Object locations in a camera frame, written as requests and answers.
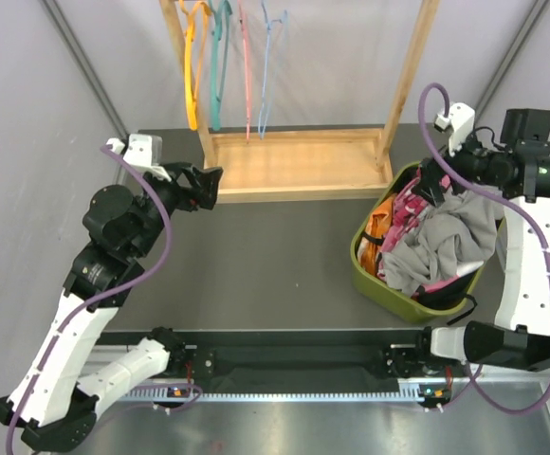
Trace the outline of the pink camouflage trousers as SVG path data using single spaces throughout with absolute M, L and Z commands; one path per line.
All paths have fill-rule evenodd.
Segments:
M 437 214 L 420 196 L 412 194 L 419 172 L 397 194 L 392 225 L 377 260 L 377 276 L 393 290 L 415 297 L 475 273 L 482 261 L 462 260 L 455 251 L 460 240 L 471 238 L 468 226 L 448 212 Z

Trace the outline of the grey trousers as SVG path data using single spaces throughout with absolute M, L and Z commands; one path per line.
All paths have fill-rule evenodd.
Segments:
M 412 296 L 441 288 L 476 271 L 494 254 L 503 206 L 473 191 L 447 192 L 392 250 L 381 254 L 380 276 Z

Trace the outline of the yellow plastic hanger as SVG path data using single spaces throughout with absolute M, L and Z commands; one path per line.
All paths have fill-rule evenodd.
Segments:
M 183 32 L 183 73 L 186 114 L 190 129 L 196 131 L 198 127 L 200 75 L 195 77 L 193 72 L 193 43 L 197 35 L 198 20 L 201 20 L 201 37 L 197 60 L 197 71 L 201 72 L 212 10 L 209 1 L 196 1 L 191 9 L 186 8 L 184 1 L 180 1 L 179 4 L 180 10 L 186 17 L 187 22 L 186 29 Z

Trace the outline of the teal plastic hanger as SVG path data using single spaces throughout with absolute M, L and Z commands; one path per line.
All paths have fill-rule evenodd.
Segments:
M 223 0 L 217 5 L 208 2 L 211 8 L 213 25 L 211 31 L 211 66 L 210 66 L 210 116 L 213 131 L 221 129 L 221 109 L 224 98 L 228 56 L 229 35 L 232 6 L 230 1 Z

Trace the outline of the orange patterned trousers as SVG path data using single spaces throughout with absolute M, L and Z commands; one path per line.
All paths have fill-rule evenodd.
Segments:
M 395 198 L 396 193 L 392 193 L 371 212 L 360 234 L 357 260 L 372 276 L 376 275 L 376 260 L 393 222 Z

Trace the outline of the pink wire hanger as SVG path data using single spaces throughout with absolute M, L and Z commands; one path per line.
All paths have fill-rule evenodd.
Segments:
M 239 23 L 242 33 L 243 57 L 244 57 L 244 82 L 245 82 L 245 100 L 246 100 L 246 141 L 250 141 L 251 117 L 252 117 L 252 87 L 251 87 L 251 63 L 250 63 L 250 45 L 248 33 L 248 17 L 244 9 L 243 1 L 237 1 L 239 12 Z

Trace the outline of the blue wire hanger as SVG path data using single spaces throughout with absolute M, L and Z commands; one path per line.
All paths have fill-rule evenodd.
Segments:
M 259 110 L 257 131 L 259 139 L 266 137 L 266 129 L 274 100 L 274 88 L 277 72 L 280 66 L 281 52 L 275 49 L 275 42 L 282 38 L 284 43 L 288 34 L 288 11 L 286 9 L 279 16 L 271 15 L 268 11 L 267 1 L 261 2 L 263 13 L 266 40 L 263 65 L 263 79 L 261 87 L 261 106 Z

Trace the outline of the black trousers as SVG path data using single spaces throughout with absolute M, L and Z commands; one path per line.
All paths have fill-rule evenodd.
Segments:
M 434 310 L 453 309 L 464 300 L 469 300 L 471 307 L 464 313 L 450 319 L 447 325 L 451 326 L 470 316 L 478 306 L 477 300 L 468 292 L 469 285 L 473 282 L 474 276 L 475 274 L 466 275 L 434 291 L 427 292 L 423 287 L 420 287 L 414 299 L 421 305 Z

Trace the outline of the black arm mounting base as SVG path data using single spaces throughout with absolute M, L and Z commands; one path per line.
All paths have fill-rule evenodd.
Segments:
M 370 377 L 409 378 L 443 373 L 457 377 L 479 367 L 430 353 L 429 329 L 304 330 L 304 331 L 181 331 L 171 335 L 156 329 L 156 336 L 174 349 L 163 377 L 185 376 L 201 384 L 246 369 L 266 372 L 278 381 L 285 373 L 345 368 Z

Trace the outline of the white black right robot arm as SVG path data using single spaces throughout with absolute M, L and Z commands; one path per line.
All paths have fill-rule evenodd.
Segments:
M 550 110 L 506 111 L 501 144 L 493 149 L 476 137 L 475 111 L 458 102 L 443 108 L 434 127 L 449 135 L 434 164 L 460 187 L 467 183 L 504 208 L 504 290 L 491 323 L 431 330 L 414 351 L 414 364 L 434 375 L 450 359 L 508 369 L 550 369 Z

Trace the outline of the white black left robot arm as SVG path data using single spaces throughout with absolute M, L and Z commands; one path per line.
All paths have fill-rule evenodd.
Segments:
M 216 204 L 222 168 L 175 162 L 164 169 L 165 180 L 145 173 L 139 194 L 109 185 L 92 196 L 82 219 L 90 241 L 64 280 L 46 339 L 23 381 L 0 397 L 0 423 L 9 431 L 21 429 L 22 441 L 36 452 L 74 450 L 125 394 L 155 375 L 177 375 L 186 367 L 183 342 L 158 327 L 120 359 L 81 375 L 132 287 L 149 277 L 139 261 L 159 235 L 172 234 L 172 214 Z

